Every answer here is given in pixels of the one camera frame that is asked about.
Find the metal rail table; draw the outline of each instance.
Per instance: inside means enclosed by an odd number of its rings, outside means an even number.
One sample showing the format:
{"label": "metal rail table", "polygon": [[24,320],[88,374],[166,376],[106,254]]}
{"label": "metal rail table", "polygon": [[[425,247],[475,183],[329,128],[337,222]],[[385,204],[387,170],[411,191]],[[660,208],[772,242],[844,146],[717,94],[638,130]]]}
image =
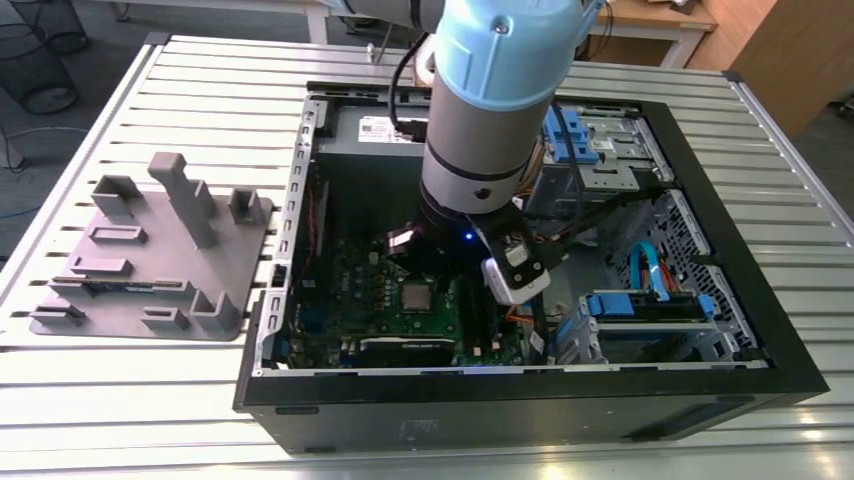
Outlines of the metal rail table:
{"label": "metal rail table", "polygon": [[[359,48],[178,36],[143,47],[0,273],[0,474],[849,477],[854,229],[750,91],[713,72],[582,63],[561,93],[670,104],[833,389],[800,406],[673,443],[289,458],[231,410],[243,336],[193,343],[30,333],[27,312],[95,212],[102,175],[155,188],[146,162],[159,150],[180,151],[188,177],[213,193],[253,186],[282,206],[306,82],[386,83],[399,59],[393,51],[373,65]],[[259,282],[269,269],[262,260]]]}

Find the wire mesh basket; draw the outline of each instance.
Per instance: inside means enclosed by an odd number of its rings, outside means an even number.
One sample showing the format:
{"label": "wire mesh basket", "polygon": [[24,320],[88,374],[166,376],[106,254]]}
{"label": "wire mesh basket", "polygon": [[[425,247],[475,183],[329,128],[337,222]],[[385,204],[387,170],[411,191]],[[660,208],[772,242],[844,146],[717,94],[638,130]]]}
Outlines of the wire mesh basket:
{"label": "wire mesh basket", "polygon": [[79,52],[88,37],[71,0],[10,0],[24,22],[47,32],[48,48],[59,55]]}
{"label": "wire mesh basket", "polygon": [[24,23],[0,25],[0,87],[27,112],[39,115],[64,110],[78,99],[47,38],[44,29]]}

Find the black cable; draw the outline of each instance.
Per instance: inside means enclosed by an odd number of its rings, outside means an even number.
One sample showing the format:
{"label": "black cable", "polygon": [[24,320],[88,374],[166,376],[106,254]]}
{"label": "black cable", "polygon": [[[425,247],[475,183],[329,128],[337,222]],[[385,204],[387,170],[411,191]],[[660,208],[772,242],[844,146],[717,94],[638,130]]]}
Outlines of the black cable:
{"label": "black cable", "polygon": [[614,34],[614,7],[611,7],[610,2],[605,2],[605,11],[607,13],[605,31],[602,32],[602,35],[599,35],[599,40],[597,41],[597,49],[594,50],[594,53],[590,54],[587,60],[593,60],[594,58],[597,58],[597,55],[602,53],[602,51],[609,46],[609,43],[611,42],[611,35]]}
{"label": "black cable", "polygon": [[570,127],[566,125],[566,119],[563,118],[563,110],[558,100],[551,100],[551,111],[558,117],[558,125],[561,126],[561,135],[563,136],[563,143],[566,144],[566,151],[570,155],[570,164],[573,165],[573,183],[575,184],[575,216],[582,214],[583,204],[583,192],[582,192],[582,171],[578,168],[578,158],[575,157],[575,148],[573,147],[573,138],[570,137]]}
{"label": "black cable", "polygon": [[401,63],[398,64],[398,68],[395,68],[395,73],[391,76],[391,83],[389,84],[389,119],[391,120],[391,124],[395,127],[395,130],[401,132],[403,135],[409,135],[413,137],[413,141],[425,143],[427,139],[427,122],[421,122],[417,120],[402,122],[398,119],[398,107],[397,96],[398,96],[398,82],[401,81],[401,74],[403,73],[403,69],[406,68],[407,63],[415,56],[418,49],[422,48],[425,41],[427,41],[429,33],[423,33],[422,36],[415,41],[415,44],[410,48],[410,51],[406,52],[403,58],[401,59]]}
{"label": "black cable", "polygon": [[554,241],[570,240],[585,230],[595,227],[602,220],[628,203],[658,198],[672,188],[672,185],[660,185],[638,192],[621,193],[609,198],[593,209],[585,212],[582,217],[573,217],[570,224],[551,237]]}
{"label": "black cable", "polygon": [[8,170],[15,175],[20,175],[22,173],[24,173],[24,170],[27,170],[27,167],[30,167],[30,164],[27,163],[27,159],[24,159],[20,165],[18,165],[18,167],[12,166],[12,147],[10,145],[10,137],[6,134],[6,129],[3,128],[3,125],[0,125],[0,137],[3,137],[3,148],[6,149],[6,164],[7,164]]}

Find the cable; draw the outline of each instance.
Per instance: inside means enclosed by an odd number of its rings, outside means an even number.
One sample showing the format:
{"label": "cable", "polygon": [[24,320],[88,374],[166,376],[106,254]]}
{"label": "cable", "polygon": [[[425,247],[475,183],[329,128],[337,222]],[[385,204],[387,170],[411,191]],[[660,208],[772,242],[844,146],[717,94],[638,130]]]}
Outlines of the cable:
{"label": "cable", "polygon": [[630,288],[644,288],[644,280],[641,278],[641,257],[646,258],[649,268],[650,287],[658,296],[658,300],[668,302],[670,300],[670,294],[668,293],[668,286],[665,275],[662,273],[662,266],[658,261],[658,252],[656,247],[648,241],[636,243],[632,247],[632,255],[629,257],[629,282]]}
{"label": "cable", "polygon": [[395,130],[403,135],[411,136],[413,141],[418,143],[425,143],[427,139],[427,122],[402,122],[398,119],[398,107],[395,105],[395,99],[398,96],[398,82],[401,81],[401,74],[403,73],[403,69],[406,68],[407,63],[410,63],[410,60],[415,56],[418,49],[422,48],[422,45],[427,41],[429,36],[430,34],[425,32],[415,41],[415,44],[410,48],[410,51],[406,52],[406,55],[403,55],[401,63],[398,63],[398,67],[395,68],[395,73],[391,76],[391,83],[389,84],[389,119],[391,120],[391,124],[394,125]]}
{"label": "cable", "polygon": [[27,170],[27,168],[30,168],[30,164],[24,161],[24,162],[22,162],[22,164],[19,166],[16,166],[16,167],[12,166],[10,140],[12,140],[15,138],[24,137],[27,135],[32,135],[34,133],[48,132],[48,131],[90,133],[90,131],[86,128],[76,128],[76,127],[38,127],[38,128],[31,128],[28,130],[23,130],[20,132],[16,132],[12,135],[7,135],[6,129],[0,125],[0,136],[3,136],[3,147],[6,148],[6,163],[7,163],[7,166],[3,167],[3,168],[10,170],[10,172],[12,172],[15,175],[20,174],[24,170]]}
{"label": "cable", "polygon": [[593,209],[585,212],[581,218],[573,217],[570,219],[570,224],[565,226],[558,233],[550,237],[550,239],[559,241],[573,238],[581,232],[597,226],[605,217],[607,217],[620,207],[625,206],[628,203],[658,198],[666,192],[668,188],[668,186],[662,185],[641,190],[640,192],[614,195]]}
{"label": "cable", "polygon": [[597,49],[594,50],[594,53],[589,56],[587,58],[589,60],[593,60],[594,58],[597,58],[597,55],[602,53],[605,48],[609,46],[609,43],[611,42],[611,34],[614,33],[614,7],[611,7],[611,2],[609,1],[605,2],[605,10],[607,13],[607,20],[605,22],[605,31],[602,32],[603,35],[599,35],[599,40],[597,41]]}
{"label": "cable", "polygon": [[15,175],[19,175],[24,173],[24,170],[27,170],[27,167],[30,167],[30,165],[27,164],[27,159],[24,159],[22,160],[22,163],[18,165],[18,167],[12,166],[12,147],[10,146],[10,137],[6,134],[6,129],[3,128],[3,125],[0,125],[0,136],[3,137],[3,148],[6,149],[6,164],[7,164],[6,168]]}
{"label": "cable", "polygon": [[0,220],[3,220],[6,218],[12,218],[12,217],[20,217],[22,215],[27,215],[28,213],[35,212],[40,208],[42,208],[42,205],[39,205],[38,207],[31,208],[30,210],[22,210],[20,212],[0,213]]}
{"label": "cable", "polygon": [[582,193],[582,171],[578,168],[578,158],[575,157],[575,148],[573,147],[573,138],[570,136],[570,127],[566,125],[566,119],[563,118],[563,110],[558,100],[551,100],[551,111],[558,118],[558,125],[561,126],[561,136],[563,137],[563,144],[566,145],[566,151],[570,155],[570,164],[573,165],[573,183],[575,184],[575,216],[581,217],[582,204],[585,203]]}
{"label": "cable", "polygon": [[48,131],[90,133],[90,130],[86,129],[86,128],[76,128],[76,127],[38,127],[38,128],[31,128],[28,130],[23,130],[20,132],[16,132],[12,135],[10,135],[7,138],[10,140],[14,140],[14,139],[16,139],[19,137],[23,137],[26,135],[31,135],[31,134],[39,133],[39,132],[48,132]]}

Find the blue cable on floor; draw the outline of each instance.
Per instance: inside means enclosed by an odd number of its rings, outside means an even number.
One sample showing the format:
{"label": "blue cable on floor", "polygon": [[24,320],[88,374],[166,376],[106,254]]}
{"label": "blue cable on floor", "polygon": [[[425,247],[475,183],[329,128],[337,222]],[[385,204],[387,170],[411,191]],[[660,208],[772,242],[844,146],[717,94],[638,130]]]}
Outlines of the blue cable on floor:
{"label": "blue cable on floor", "polygon": [[28,213],[35,212],[40,208],[42,208],[42,205],[39,205],[38,207],[31,208],[30,210],[24,210],[22,212],[3,213],[3,214],[0,214],[0,220],[3,220],[4,218],[20,217],[22,215],[27,215]]}

